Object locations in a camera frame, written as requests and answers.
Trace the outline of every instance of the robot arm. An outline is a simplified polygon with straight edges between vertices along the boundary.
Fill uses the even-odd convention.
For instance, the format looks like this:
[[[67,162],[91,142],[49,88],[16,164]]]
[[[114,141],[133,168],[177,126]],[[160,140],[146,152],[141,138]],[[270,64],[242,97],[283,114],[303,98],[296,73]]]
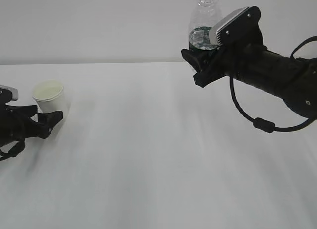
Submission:
[[[197,72],[194,80],[200,87],[229,76],[233,102],[254,127],[268,133],[300,130],[317,119],[317,59],[294,59],[293,55],[317,37],[305,40],[290,58],[283,57],[263,45],[260,16],[257,7],[234,11],[210,30],[210,41],[218,45],[216,51],[183,49],[183,58]],[[253,119],[238,104],[234,79],[282,98],[293,112],[308,120],[296,127],[278,128],[267,120]]]
[[[5,153],[0,149],[0,161],[16,157],[25,148],[25,139],[30,137],[47,138],[54,127],[63,119],[61,111],[41,114],[36,105],[9,106],[12,100],[18,100],[17,89],[0,85],[0,147],[17,143]],[[31,119],[38,115],[38,122]]]

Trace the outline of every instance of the cup rim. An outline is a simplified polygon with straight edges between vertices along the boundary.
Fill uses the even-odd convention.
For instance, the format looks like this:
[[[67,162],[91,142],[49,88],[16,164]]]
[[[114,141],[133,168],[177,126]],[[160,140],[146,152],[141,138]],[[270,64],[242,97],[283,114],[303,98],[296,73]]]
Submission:
[[[56,94],[49,96],[48,98],[36,97],[36,95],[38,95],[38,93],[45,90],[48,86],[57,87],[57,88],[59,88],[59,90]],[[64,91],[64,85],[61,82],[59,82],[57,80],[47,80],[47,81],[43,81],[43,82],[37,84],[33,88],[32,98],[38,102],[49,102],[49,101],[52,101],[54,99],[57,99],[63,93],[63,91]]]

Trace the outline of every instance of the table surface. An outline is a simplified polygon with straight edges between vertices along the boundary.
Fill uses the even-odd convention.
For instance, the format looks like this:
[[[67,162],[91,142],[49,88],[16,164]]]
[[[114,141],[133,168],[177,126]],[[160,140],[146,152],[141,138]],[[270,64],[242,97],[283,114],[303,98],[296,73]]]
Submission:
[[[0,84],[57,79],[71,100],[50,138],[0,163],[2,229],[313,229],[317,124],[266,134],[229,80],[201,89],[186,63],[0,65]],[[254,117],[292,126],[283,101],[236,83]]]

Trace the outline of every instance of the paper cup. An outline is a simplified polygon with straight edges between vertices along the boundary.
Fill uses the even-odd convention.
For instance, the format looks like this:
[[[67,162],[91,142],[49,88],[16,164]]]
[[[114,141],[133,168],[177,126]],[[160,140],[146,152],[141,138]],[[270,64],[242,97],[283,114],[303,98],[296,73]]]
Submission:
[[[32,97],[43,113],[63,111],[63,120],[66,119],[69,109],[62,83],[56,80],[39,83],[33,89]]]

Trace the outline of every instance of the black cable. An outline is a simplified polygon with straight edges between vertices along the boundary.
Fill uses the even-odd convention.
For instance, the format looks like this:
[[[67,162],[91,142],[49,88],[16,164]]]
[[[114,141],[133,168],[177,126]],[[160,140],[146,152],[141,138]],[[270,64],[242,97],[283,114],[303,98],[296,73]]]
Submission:
[[[230,93],[231,93],[231,97],[233,100],[233,103],[235,105],[235,107],[238,109],[238,111],[250,122],[253,123],[253,126],[255,128],[258,128],[260,130],[266,131],[268,133],[273,133],[275,131],[277,132],[294,132],[294,131],[299,131],[304,129],[305,127],[309,126],[310,124],[312,124],[316,119],[317,119],[317,115],[316,117],[310,118],[308,120],[306,120],[305,122],[303,122],[302,124],[299,124],[297,126],[294,127],[275,127],[275,124],[273,122],[261,119],[261,118],[257,118],[257,119],[253,119],[252,117],[250,117],[240,106],[240,104],[238,103],[237,100],[237,96],[235,94],[235,90],[234,90],[234,74],[236,72],[236,63],[237,61],[234,61],[234,65],[232,67],[232,71],[230,73]]]

